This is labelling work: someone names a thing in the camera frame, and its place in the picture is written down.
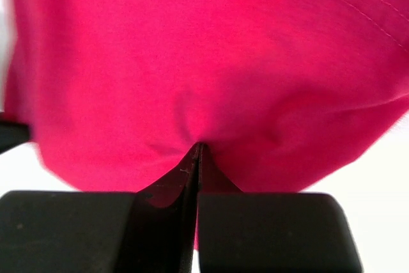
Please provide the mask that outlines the pink t-shirt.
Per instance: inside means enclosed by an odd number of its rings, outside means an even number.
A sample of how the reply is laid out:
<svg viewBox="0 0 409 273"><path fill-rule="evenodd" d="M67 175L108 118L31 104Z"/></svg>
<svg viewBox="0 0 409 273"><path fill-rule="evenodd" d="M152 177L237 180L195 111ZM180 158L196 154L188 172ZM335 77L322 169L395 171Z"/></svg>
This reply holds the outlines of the pink t-shirt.
<svg viewBox="0 0 409 273"><path fill-rule="evenodd" d="M408 0L12 0L4 117L84 191L139 191L198 142L295 192L408 111Z"/></svg>

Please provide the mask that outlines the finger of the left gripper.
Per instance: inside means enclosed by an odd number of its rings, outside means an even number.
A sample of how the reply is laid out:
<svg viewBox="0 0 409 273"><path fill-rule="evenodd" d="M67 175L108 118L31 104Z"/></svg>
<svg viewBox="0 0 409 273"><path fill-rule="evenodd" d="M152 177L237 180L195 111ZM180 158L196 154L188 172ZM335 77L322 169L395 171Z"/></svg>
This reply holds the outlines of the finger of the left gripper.
<svg viewBox="0 0 409 273"><path fill-rule="evenodd" d="M0 152L4 153L12 148L31 140L29 126L6 120L1 111Z"/></svg>

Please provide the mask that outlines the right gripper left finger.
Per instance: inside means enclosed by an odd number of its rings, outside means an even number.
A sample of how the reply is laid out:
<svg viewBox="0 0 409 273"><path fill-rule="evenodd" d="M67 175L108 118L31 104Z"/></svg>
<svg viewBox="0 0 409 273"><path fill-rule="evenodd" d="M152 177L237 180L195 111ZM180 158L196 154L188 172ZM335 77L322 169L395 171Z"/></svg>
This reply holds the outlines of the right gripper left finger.
<svg viewBox="0 0 409 273"><path fill-rule="evenodd" d="M201 145L139 192L11 191L2 272L190 272Z"/></svg>

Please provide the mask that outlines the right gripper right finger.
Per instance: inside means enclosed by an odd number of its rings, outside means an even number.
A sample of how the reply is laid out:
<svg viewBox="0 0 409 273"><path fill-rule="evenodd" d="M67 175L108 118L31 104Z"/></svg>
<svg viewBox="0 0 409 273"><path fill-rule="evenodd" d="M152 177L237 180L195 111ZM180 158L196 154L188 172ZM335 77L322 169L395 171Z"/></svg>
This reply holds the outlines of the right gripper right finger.
<svg viewBox="0 0 409 273"><path fill-rule="evenodd" d="M242 192L199 154L201 272L362 272L340 204L324 193Z"/></svg>

